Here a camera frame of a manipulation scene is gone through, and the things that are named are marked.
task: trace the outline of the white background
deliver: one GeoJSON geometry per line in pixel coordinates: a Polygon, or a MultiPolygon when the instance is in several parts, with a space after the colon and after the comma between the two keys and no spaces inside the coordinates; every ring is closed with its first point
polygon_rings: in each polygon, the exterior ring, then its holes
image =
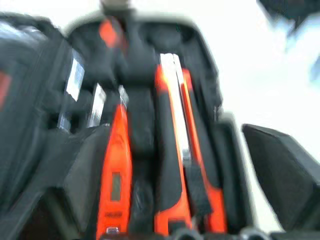
{"type": "MultiPolygon", "coordinates": [[[[223,108],[240,127],[251,123],[288,133],[320,161],[320,83],[310,67],[320,53],[320,18],[308,20],[286,50],[290,23],[270,25],[254,0],[133,0],[141,12],[191,18],[200,28],[219,69],[223,108]]],[[[46,16],[65,28],[92,11],[98,0],[0,0],[0,10],[46,16]]],[[[280,230],[257,184],[242,141],[256,213],[264,231],[280,230]]]]}

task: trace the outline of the orange handle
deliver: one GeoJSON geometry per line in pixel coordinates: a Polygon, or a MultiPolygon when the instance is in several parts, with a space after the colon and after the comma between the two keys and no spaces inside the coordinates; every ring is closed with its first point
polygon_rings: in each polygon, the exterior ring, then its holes
{"type": "Polygon", "coordinates": [[[191,228],[192,221],[177,138],[178,126],[174,121],[173,98],[168,79],[160,66],[155,75],[155,87],[161,166],[156,191],[154,231],[168,236],[171,230],[180,226],[191,228]]]}
{"type": "Polygon", "coordinates": [[[115,111],[109,143],[105,152],[101,177],[96,239],[108,228],[127,232],[132,184],[132,156],[128,136],[125,106],[115,111]]]}
{"type": "Polygon", "coordinates": [[[181,86],[181,94],[186,115],[186,122],[190,134],[190,145],[197,163],[201,168],[202,179],[205,190],[213,209],[213,213],[207,216],[206,228],[210,232],[227,232],[227,221],[224,206],[223,191],[219,187],[217,170],[214,167],[214,156],[208,146],[209,137],[201,119],[200,113],[197,109],[195,98],[193,96],[193,88],[191,76],[188,70],[183,69],[183,84],[181,86]]]}

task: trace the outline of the black strap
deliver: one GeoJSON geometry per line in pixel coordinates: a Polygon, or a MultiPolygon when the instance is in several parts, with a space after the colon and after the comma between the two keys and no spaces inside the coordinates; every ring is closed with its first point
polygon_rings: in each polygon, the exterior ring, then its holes
{"type": "Polygon", "coordinates": [[[184,166],[184,175],[189,195],[189,201],[194,215],[202,218],[213,212],[205,189],[201,168],[192,161],[190,165],[184,166]]]}

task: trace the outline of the black tool bag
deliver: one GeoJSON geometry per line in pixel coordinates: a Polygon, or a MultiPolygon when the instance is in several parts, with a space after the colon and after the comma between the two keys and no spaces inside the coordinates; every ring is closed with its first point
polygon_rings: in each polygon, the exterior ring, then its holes
{"type": "Polygon", "coordinates": [[[0,236],[95,239],[101,168],[120,100],[117,87],[124,85],[133,159],[130,221],[127,234],[101,239],[320,239],[320,167],[290,136],[245,125],[257,178],[287,232],[267,235],[254,228],[239,131],[221,110],[218,70],[197,27],[177,18],[142,18],[131,10],[105,13],[110,14],[124,29],[125,42],[116,55],[99,35],[103,14],[73,24],[66,38],[47,20],[0,17],[13,28],[32,26],[46,37],[37,48],[0,37],[2,53],[12,51],[9,58],[0,56],[0,236]],[[64,105],[74,51],[83,59],[83,82],[78,99],[64,105]],[[177,54],[190,71],[223,190],[226,234],[202,228],[180,228],[170,237],[154,233],[161,154],[154,84],[159,53],[177,54]],[[106,99],[100,126],[87,128],[96,84],[106,99]],[[57,128],[62,106],[70,115],[68,132],[57,128]]]}

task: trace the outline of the orange and black tool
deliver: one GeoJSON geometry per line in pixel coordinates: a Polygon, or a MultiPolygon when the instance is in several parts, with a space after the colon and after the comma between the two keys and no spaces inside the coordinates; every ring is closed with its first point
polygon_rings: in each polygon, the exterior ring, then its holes
{"type": "Polygon", "coordinates": [[[184,156],[184,142],[180,137],[184,119],[177,121],[179,106],[183,111],[182,103],[180,97],[176,96],[180,96],[177,75],[167,66],[162,58],[155,74],[161,164],[156,191],[154,231],[164,236],[181,227],[192,227],[183,167],[188,155],[184,156]]]}
{"type": "Polygon", "coordinates": [[[120,86],[121,103],[117,106],[105,152],[96,239],[104,233],[127,232],[132,185],[132,155],[129,145],[128,95],[120,86]]]}
{"type": "MultiPolygon", "coordinates": [[[[179,57],[174,54],[177,69],[181,70],[179,57]]],[[[215,156],[210,146],[206,127],[197,107],[190,73],[182,70],[183,79],[179,79],[180,92],[187,122],[190,145],[196,162],[201,168],[202,179],[213,213],[206,216],[207,231],[215,233],[227,232],[227,220],[224,206],[224,196],[220,185],[215,156]]]]}

